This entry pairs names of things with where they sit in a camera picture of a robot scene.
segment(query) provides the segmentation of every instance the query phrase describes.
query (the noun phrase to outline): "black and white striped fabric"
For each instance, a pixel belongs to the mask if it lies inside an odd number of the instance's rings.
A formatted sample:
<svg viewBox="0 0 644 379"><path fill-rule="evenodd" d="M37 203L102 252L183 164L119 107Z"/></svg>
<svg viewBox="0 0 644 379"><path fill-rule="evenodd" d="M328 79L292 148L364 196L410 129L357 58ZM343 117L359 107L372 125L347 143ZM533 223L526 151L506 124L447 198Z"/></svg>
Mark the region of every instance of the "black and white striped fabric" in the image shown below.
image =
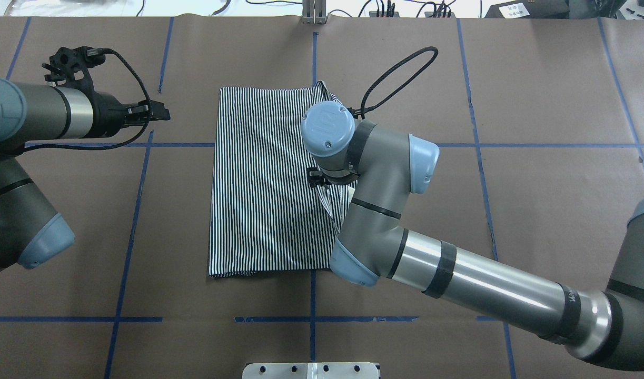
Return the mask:
<svg viewBox="0 0 644 379"><path fill-rule="evenodd" d="M349 189L308 186L315 162L300 134L305 111L328 100L337 101L323 82L221 89L209 276L329 267Z"/></svg>

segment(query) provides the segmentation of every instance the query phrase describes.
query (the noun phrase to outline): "electrical cable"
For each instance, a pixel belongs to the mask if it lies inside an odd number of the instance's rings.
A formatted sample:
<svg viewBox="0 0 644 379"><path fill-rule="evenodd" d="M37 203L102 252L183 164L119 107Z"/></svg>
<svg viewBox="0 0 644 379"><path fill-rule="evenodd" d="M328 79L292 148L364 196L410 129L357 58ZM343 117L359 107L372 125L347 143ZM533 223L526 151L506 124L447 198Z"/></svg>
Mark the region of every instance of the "electrical cable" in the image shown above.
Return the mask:
<svg viewBox="0 0 644 379"><path fill-rule="evenodd" d="M362 13L363 13L363 10L366 8L366 5L369 5L369 3L372 2L372 1L373 0L366 0L364 5L362 6L362 10L360 10L360 14L357 17L362 17Z"/></svg>
<svg viewBox="0 0 644 379"><path fill-rule="evenodd" d="M429 4L432 4L434 6L434 11L435 12L437 11L437 4L435 2L425 2L425 3L422 4L420 9L418 10L418 14L415 15L415 18L420 17L420 12L422 12L422 10Z"/></svg>
<svg viewBox="0 0 644 379"><path fill-rule="evenodd" d="M436 13L437 17L442 17L442 15L445 12L446 7L447 7L446 2L444 0L441 0L441 5L439 5L439 7L437 9L437 13Z"/></svg>
<svg viewBox="0 0 644 379"><path fill-rule="evenodd" d="M347 14L349 17L351 17L351 18L352 18L352 15L351 15L351 14L349 14L348 12L346 12L346 11L344 11L344 10L342 10L342 9L334 9L334 10L332 10L332 11L329 11L329 13L328 13L328 14L332 14L333 12L343 12L344 14Z"/></svg>
<svg viewBox="0 0 644 379"><path fill-rule="evenodd" d="M146 5L146 0L142 0L142 7L139 8L139 12L137 12L137 15L135 17L139 17L142 14L142 11L144 10L144 5Z"/></svg>
<svg viewBox="0 0 644 379"><path fill-rule="evenodd" d="M382 99L379 103L377 103L374 106L369 106L368 108L366 107L366 101L368 100L368 96L375 89L375 87L377 87L380 84L380 82L385 80L390 74L392 74L392 72L394 72L399 67L401 67L404 64L410 62L411 60L416 58L418 55L421 55L422 53L425 53L427 51L432 51L432 53L433 53L432 57L418 71L416 71L415 74L413 74L411 77L409 77L409 79L406 82L401 84L401 86L399 86L399 88L395 89L391 94L387 95L387 97ZM392 98L392 96L396 95L399 91L404 89L404 87L406 87L409 84L411 84L411 82L413 82L413 80L418 75L420 75L421 72L425 71L425 69L427 69L427 67L430 67L430 65L432 64L432 62L434 62L434 60L437 58L438 55L439 55L439 50L437 48L435 48L434 46L428 46L428 47L421 48L420 50L416 51L415 53L413 53L413 54L409 55L408 57L402 59L396 65L392 66L389 70L387 70L384 74L380 75L380 77L377 80L375 80L375 82L373 84L371 84L371 86L367 89L366 93L364 94L363 99L362 99L362 105L358 110L357 109L352 109L352 108L348 108L348 110L350 110L350 112L352 113L353 117L357 118L357 117L361 116L362 119L365 119L366 118L365 117L366 113L369 113L370 111L373 111L373 110L377 109L379 106L381 106L384 103L386 103L387 100L390 100Z"/></svg>
<svg viewBox="0 0 644 379"><path fill-rule="evenodd" d="M226 8L228 8L228 5L231 5L231 0L226 0L226 3L223 5L223 7L221 7L221 8L219 8L219 9L215 10L215 11L213 12L213 14L211 14L211 15L217 15L217 14L220 14L221 12L223 12L224 10L226 10Z"/></svg>
<svg viewBox="0 0 644 379"><path fill-rule="evenodd" d="M289 2L288 0L273 0L272 2L262 2L262 3L255 3L252 2L252 0L246 0L247 4L254 4L254 5L265 5L265 4L274 4L274 3L286 3L286 4L300 4L303 5L303 3L300 2Z"/></svg>
<svg viewBox="0 0 644 379"><path fill-rule="evenodd" d="M141 79L141 77L139 77L139 75L137 75L137 72L134 72L134 69L132 68L132 66L129 65L129 63L127 63L125 58L123 58L123 56L120 55L117 51L111 50L110 48L105 48L103 51L104 51L105 54L115 55L115 57L118 58L120 60L120 62L123 63L123 65L125 65L125 67L127 68L127 71L129 71L130 74L132 74L132 76L134 76L134 78L137 80L137 83L139 83L139 87L141 87L142 92L144 93L144 97L146 98L146 105L148 105L148 113L146 113L146 120L144 121L144 125L142 125L142 129L139 132L137 132L137 134L135 134L134 137L132 137L132 138L130 138L130 139L124 141L124 142L120 142L119 144L114 144L114 145L108 145L108 146L72 146L72 145L60 145L60 144L41 144L41 145L35 145L35 146L29 146L29 147L23 148L21 150L21 153L26 153L28 151L33 151L34 149L41 149L41 148L81 149L81 150L85 149L86 151L102 151L103 149L115 149L115 148L119 148L119 147L122 147L122 146L126 146L127 144L129 144L130 142L133 142L135 139L141 137L142 134L144 134L144 131L146 131L146 127L148 127L148 123L151 121L151 108L153 107L153 105L151 105L151 97L148 95L148 92L146 91L146 87L144 86L144 82Z"/></svg>

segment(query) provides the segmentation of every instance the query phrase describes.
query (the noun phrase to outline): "black clamp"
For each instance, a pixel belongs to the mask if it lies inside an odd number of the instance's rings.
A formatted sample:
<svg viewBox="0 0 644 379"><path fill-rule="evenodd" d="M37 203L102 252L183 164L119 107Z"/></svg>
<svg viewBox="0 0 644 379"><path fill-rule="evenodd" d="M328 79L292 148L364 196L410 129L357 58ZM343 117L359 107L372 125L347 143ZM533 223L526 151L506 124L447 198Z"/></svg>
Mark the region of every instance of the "black clamp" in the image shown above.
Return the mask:
<svg viewBox="0 0 644 379"><path fill-rule="evenodd" d="M324 173L317 167L308 167L305 169L305 172L305 177L308 178L308 185L310 186L310 188L331 184L331 182L326 179L326 176L324 176Z"/></svg>

